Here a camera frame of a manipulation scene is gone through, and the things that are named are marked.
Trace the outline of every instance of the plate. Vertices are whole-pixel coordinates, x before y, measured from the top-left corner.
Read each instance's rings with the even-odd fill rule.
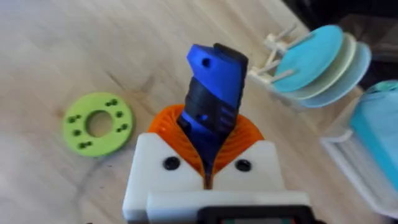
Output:
[[[365,75],[371,58],[372,55],[369,47],[362,42],[358,43],[353,62],[347,68],[343,76],[327,89],[327,91],[313,98],[300,101],[301,105],[307,108],[318,108],[333,103],[345,96],[345,94],[351,91]]]
[[[301,44],[289,49],[276,70],[278,74],[293,69],[293,75],[274,82],[285,93],[298,90],[318,78],[332,63],[343,43],[343,31],[334,25],[312,31]]]
[[[343,45],[330,66],[309,85],[286,95],[297,100],[304,100],[327,90],[344,74],[344,71],[354,59],[355,50],[355,38],[351,34],[344,34]]]

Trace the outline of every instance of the blue object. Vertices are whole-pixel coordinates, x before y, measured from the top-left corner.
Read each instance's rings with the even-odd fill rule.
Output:
[[[221,44],[193,45],[187,59],[193,78],[177,122],[209,174],[218,150],[235,126],[248,59]]]
[[[274,83],[280,92],[298,90],[319,77],[336,58],[343,43],[343,31],[328,25],[312,31],[310,37],[289,49],[276,70],[276,76],[286,70],[294,73]]]
[[[392,185],[398,190],[398,82],[363,95],[351,127]]]
[[[368,70],[371,62],[371,51],[364,43],[358,43],[355,56],[351,65],[344,72],[343,76],[334,83],[329,89],[317,96],[300,101],[301,105],[307,108],[318,108],[329,105],[339,100],[351,91]]]

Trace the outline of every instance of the orange bellows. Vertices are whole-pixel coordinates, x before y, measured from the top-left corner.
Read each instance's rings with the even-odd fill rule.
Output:
[[[165,108],[154,118],[148,132],[157,133],[176,153],[204,177],[205,172],[199,154],[177,124],[177,119],[183,108],[184,105],[173,105]],[[258,140],[264,140],[260,131],[250,120],[239,115],[235,128],[217,153],[213,166],[213,175]]]

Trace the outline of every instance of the wooden table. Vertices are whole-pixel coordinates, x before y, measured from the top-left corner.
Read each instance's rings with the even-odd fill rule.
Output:
[[[124,223],[121,205],[137,135],[182,103],[194,43],[221,42],[261,65],[262,39],[298,22],[279,0],[5,0],[0,2],[1,223]],[[122,150],[81,157],[61,134],[65,110],[93,91],[122,96],[137,129]],[[246,80],[241,113],[279,150],[287,187],[308,192],[328,223],[380,223],[318,138],[352,96],[297,112]]]

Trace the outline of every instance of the teal plate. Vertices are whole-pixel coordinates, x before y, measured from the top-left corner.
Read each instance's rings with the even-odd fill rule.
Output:
[[[311,32],[301,44],[289,49],[276,70],[278,74],[293,69],[293,75],[274,83],[280,92],[298,90],[318,78],[336,58],[343,43],[343,31],[327,25]]]

